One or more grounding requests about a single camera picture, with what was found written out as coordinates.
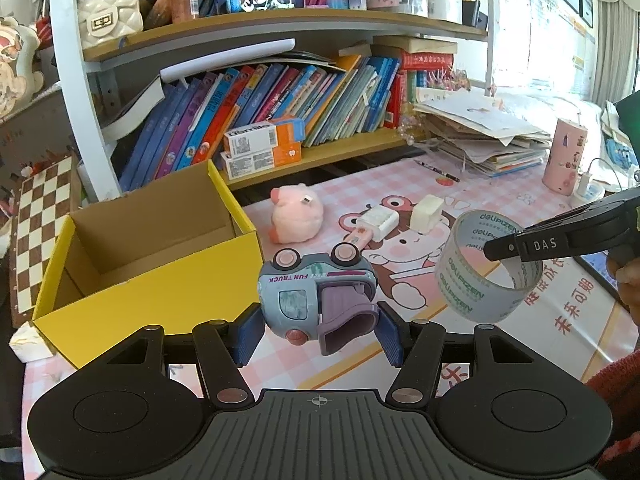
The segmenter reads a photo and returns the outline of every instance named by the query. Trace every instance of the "finger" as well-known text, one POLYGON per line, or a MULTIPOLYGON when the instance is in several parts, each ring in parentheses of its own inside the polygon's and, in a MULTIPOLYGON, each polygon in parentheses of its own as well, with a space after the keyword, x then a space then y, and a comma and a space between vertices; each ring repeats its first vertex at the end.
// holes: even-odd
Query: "finger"
POLYGON ((640 289, 628 283, 619 283, 618 293, 622 303, 628 305, 634 323, 640 326, 640 289))
POLYGON ((640 286, 640 258, 631 260, 621 269, 616 271, 616 280, 619 283, 640 286))
POLYGON ((616 260, 607 254, 607 272, 614 280, 616 279, 616 272, 620 268, 620 265, 616 260))

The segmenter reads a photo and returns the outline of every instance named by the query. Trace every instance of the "curtain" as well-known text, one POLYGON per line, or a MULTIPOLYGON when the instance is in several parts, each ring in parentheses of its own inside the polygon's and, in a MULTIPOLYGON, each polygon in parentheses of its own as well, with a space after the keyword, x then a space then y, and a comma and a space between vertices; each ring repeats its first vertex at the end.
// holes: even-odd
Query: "curtain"
POLYGON ((604 108, 633 91, 638 59, 638 13, 623 0, 598 2, 598 59, 592 101, 604 108))

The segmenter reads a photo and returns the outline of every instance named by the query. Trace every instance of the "plush pig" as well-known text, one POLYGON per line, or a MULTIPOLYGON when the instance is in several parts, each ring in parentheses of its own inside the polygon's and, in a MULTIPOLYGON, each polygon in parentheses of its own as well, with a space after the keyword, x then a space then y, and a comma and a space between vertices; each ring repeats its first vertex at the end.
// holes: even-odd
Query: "plush pig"
POLYGON ((275 187, 271 201, 275 204, 269 230, 273 243, 305 242, 318 234, 324 208, 315 191, 305 184, 275 187))

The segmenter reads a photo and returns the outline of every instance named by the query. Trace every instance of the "cardboard box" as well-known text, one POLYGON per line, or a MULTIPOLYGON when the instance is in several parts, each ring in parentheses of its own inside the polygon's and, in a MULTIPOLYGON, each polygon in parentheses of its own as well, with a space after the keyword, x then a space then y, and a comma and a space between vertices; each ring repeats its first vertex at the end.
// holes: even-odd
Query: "cardboard box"
POLYGON ((245 156, 232 157, 228 152, 222 152, 222 161, 229 180, 257 173, 258 171, 271 170, 293 162, 300 162, 300 160, 302 160, 302 152, 300 151, 299 142, 283 144, 263 152, 249 153, 245 156))
POLYGON ((189 333, 258 300, 255 227, 211 161, 66 217, 33 322, 82 367, 140 327, 189 333))
POLYGON ((225 151, 232 158, 236 158, 303 140, 305 140, 305 121, 286 117, 229 130, 225 132, 223 145, 225 151))

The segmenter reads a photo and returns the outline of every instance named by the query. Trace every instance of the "chessboard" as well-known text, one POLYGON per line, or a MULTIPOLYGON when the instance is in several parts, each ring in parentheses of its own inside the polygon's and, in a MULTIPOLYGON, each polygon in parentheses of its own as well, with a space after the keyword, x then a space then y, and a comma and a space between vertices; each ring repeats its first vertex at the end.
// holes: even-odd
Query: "chessboard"
POLYGON ((68 156, 25 179, 16 192, 10 253, 15 328, 31 319, 65 216, 80 205, 82 187, 77 166, 75 156, 68 156))

